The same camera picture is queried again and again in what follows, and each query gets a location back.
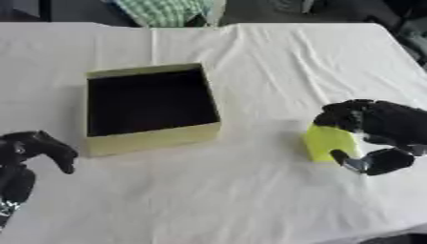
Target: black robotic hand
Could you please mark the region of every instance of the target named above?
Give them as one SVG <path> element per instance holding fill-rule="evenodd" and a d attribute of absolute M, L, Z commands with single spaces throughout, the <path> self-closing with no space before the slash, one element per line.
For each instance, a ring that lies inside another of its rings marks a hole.
<path fill-rule="evenodd" d="M 36 176 L 24 162 L 37 155 L 51 158 L 63 173 L 73 173 L 77 152 L 46 132 L 16 132 L 0 136 L 0 231 L 30 197 Z"/>
<path fill-rule="evenodd" d="M 410 167 L 415 156 L 427 152 L 427 112 L 421 109 L 386 101 L 350 100 L 323 107 L 315 124 L 363 132 L 365 141 L 393 147 L 361 159 L 352 159 L 343 151 L 331 152 L 340 165 L 360 173 L 378 175 Z"/>

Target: yellow box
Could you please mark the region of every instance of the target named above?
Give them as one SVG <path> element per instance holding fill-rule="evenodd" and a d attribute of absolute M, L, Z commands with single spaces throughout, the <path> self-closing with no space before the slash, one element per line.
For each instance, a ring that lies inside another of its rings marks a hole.
<path fill-rule="evenodd" d="M 351 157 L 358 157 L 356 141 L 349 132 L 312 125 L 303 138 L 314 162 L 335 162 L 330 155 L 332 150 L 343 150 Z"/>
<path fill-rule="evenodd" d="M 87 74 L 85 135 L 90 156 L 206 141 L 220 117 L 200 64 Z"/>

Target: chair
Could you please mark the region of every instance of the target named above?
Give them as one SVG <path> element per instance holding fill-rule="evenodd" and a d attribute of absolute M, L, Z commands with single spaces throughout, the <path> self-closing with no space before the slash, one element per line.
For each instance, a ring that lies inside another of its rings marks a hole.
<path fill-rule="evenodd" d="M 0 0 L 1 21 L 51 22 L 51 0 L 38 0 L 38 12 L 38 16 L 33 16 L 26 12 L 14 9 L 13 0 Z"/>
<path fill-rule="evenodd" d="M 379 18 L 369 15 L 365 22 L 375 22 L 386 28 L 402 45 L 418 54 L 419 65 L 427 63 L 427 40 L 422 35 L 414 35 L 412 31 L 403 33 L 406 24 L 427 16 L 427 1 L 425 0 L 383 0 L 389 9 L 398 17 L 394 25 L 388 25 Z"/>

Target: floor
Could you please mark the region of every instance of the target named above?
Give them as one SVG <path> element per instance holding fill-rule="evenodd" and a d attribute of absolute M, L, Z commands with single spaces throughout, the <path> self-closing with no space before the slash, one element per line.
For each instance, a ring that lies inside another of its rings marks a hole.
<path fill-rule="evenodd" d="M 394 23 L 397 19 L 381 0 L 327 0 L 326 7 L 320 4 L 321 6 L 317 6 L 315 12 L 310 14 L 276 10 L 274 5 L 279 1 L 290 0 L 228 0 L 221 23 L 360 22 L 368 14 L 379 16 L 388 23 Z M 128 25 L 115 10 L 108 8 L 101 0 L 52 0 L 52 4 L 54 21 Z M 14 6 L 19 10 L 37 14 L 37 0 L 14 0 Z M 427 31 L 427 18 L 414 22 L 414 26 Z"/>

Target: robotic hand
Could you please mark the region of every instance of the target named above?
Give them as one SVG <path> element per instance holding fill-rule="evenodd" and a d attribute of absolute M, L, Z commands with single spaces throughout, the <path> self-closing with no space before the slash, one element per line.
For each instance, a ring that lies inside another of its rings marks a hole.
<path fill-rule="evenodd" d="M 77 152 L 46 132 L 16 132 L 0 136 L 0 231 L 30 197 L 35 174 L 24 162 L 39 154 L 51 158 L 63 173 L 73 173 Z"/>
<path fill-rule="evenodd" d="M 427 112 L 386 101 L 349 100 L 323 107 L 315 119 L 318 126 L 347 132 L 363 132 L 364 140 L 392 146 L 353 159 L 341 151 L 331 152 L 341 166 L 359 173 L 378 175 L 413 165 L 416 156 L 427 153 Z"/>

